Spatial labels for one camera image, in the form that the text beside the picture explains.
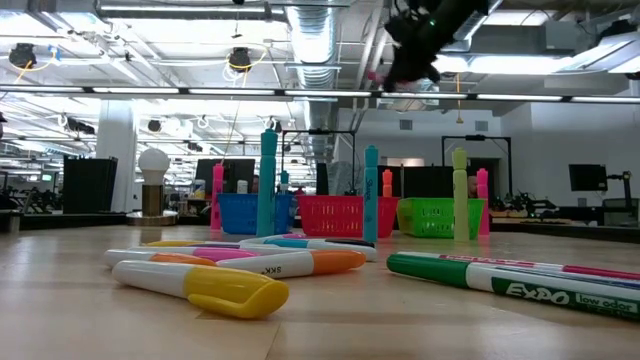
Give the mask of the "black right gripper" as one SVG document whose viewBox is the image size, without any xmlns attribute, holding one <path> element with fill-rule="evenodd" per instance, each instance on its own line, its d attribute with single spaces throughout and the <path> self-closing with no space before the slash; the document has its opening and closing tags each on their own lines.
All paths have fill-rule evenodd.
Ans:
<svg viewBox="0 0 640 360">
<path fill-rule="evenodd" d="M 413 10 L 402 10 L 385 24 L 395 42 L 393 61 L 383 80 L 385 92 L 395 92 L 400 85 L 421 79 L 440 82 L 440 72 L 433 66 L 437 56 L 425 39 L 426 31 L 433 25 L 428 14 Z"/>
</svg>

